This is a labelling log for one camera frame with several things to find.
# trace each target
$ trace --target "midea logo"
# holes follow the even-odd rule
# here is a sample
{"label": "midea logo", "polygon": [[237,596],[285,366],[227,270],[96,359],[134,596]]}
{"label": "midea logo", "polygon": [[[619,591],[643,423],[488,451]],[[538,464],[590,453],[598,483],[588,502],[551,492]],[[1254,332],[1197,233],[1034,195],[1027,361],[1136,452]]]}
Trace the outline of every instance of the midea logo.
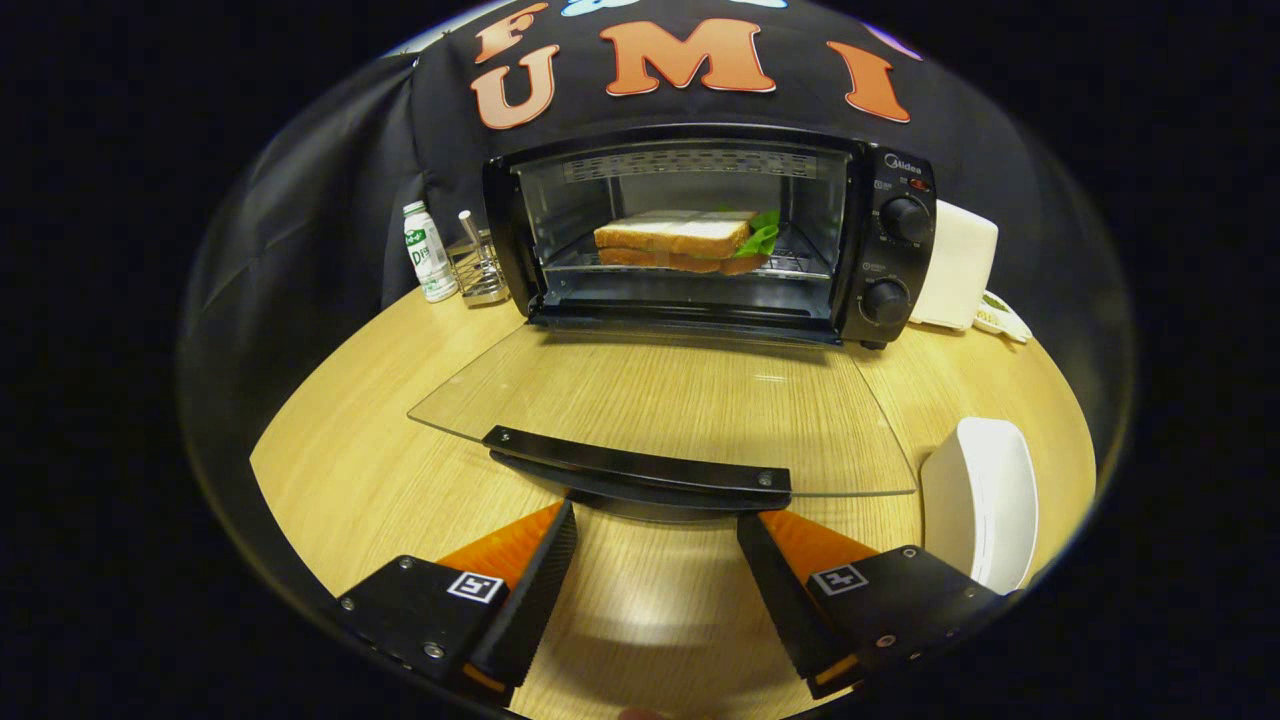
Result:
{"label": "midea logo", "polygon": [[920,170],[920,168],[916,168],[915,165],[908,163],[906,160],[900,160],[897,155],[893,155],[892,152],[884,156],[884,164],[888,165],[890,168],[901,168],[904,170],[911,170],[915,174],[920,174],[923,172]]}

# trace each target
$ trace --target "letter m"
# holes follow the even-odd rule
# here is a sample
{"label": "letter m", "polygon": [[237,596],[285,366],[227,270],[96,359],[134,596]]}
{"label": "letter m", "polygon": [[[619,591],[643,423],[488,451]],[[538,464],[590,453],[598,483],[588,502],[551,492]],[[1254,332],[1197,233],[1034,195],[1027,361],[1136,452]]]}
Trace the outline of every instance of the letter m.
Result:
{"label": "letter m", "polygon": [[726,18],[703,20],[685,41],[646,20],[607,27],[600,37],[613,42],[617,79],[605,91],[639,95],[658,90],[658,79],[649,76],[646,64],[676,87],[687,87],[709,59],[712,69],[703,76],[707,87],[769,92],[777,83],[760,69],[755,53],[758,32],[760,26],[755,23]]}

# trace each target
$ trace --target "stainless steel container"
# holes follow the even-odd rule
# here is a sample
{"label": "stainless steel container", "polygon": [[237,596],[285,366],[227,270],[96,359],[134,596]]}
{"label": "stainless steel container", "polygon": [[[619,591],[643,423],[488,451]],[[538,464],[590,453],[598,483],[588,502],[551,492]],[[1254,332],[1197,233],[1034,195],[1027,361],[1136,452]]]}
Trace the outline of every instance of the stainless steel container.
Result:
{"label": "stainless steel container", "polygon": [[445,254],[449,256],[449,266],[458,281],[463,302],[467,307],[475,307],[507,300],[511,297],[511,291],[494,260],[489,231],[476,228],[470,210],[460,213],[458,220],[467,232],[467,241],[445,249]]}

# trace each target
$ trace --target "white device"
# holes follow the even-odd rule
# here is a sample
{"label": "white device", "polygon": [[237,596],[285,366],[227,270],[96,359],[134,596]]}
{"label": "white device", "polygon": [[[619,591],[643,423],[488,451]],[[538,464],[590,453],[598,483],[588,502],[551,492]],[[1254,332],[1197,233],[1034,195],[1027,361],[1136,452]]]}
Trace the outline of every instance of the white device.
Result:
{"label": "white device", "polygon": [[1005,594],[1030,570],[1039,528],[1027,438],[1009,420],[964,418],[920,468],[924,550]]}
{"label": "white device", "polygon": [[937,202],[929,270],[909,319],[964,331],[973,325],[987,290],[1000,228],[982,215],[942,200]]}

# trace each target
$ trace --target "orange letter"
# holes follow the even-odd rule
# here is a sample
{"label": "orange letter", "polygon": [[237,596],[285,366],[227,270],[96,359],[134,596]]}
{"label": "orange letter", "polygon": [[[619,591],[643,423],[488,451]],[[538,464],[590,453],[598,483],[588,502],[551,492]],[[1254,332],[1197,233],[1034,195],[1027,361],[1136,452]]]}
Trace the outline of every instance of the orange letter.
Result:
{"label": "orange letter", "polygon": [[888,72],[893,69],[888,61],[877,58],[870,53],[845,45],[844,42],[827,42],[849,65],[849,79],[854,82],[854,91],[845,96],[845,101],[864,113],[870,113],[895,123],[911,120],[893,95],[893,85],[888,81]]}
{"label": "orange letter", "polygon": [[494,68],[477,77],[471,83],[480,109],[480,120],[493,129],[507,129],[527,123],[543,114],[556,95],[556,76],[552,73],[552,55],[559,53],[559,45],[548,45],[534,50],[520,59],[529,68],[529,100],[512,108],[507,104],[507,91],[502,78],[511,70],[509,65]]}
{"label": "orange letter", "polygon": [[769,92],[777,83],[760,69],[760,58],[755,54],[758,32],[760,26],[755,23],[723,18],[703,20],[684,42],[650,22],[607,27],[600,37],[613,41],[618,79],[604,90],[609,95],[658,90],[658,81],[645,72],[645,60],[676,87],[687,87],[703,60],[710,58],[712,70],[703,76],[707,87]]}
{"label": "orange letter", "polygon": [[534,24],[534,13],[541,13],[545,9],[547,3],[535,3],[515,15],[508,15],[477,32],[476,37],[480,38],[480,55],[476,56],[476,64],[479,65],[498,53],[502,53],[503,50],[520,42],[522,38],[516,33],[529,29],[529,27]]}

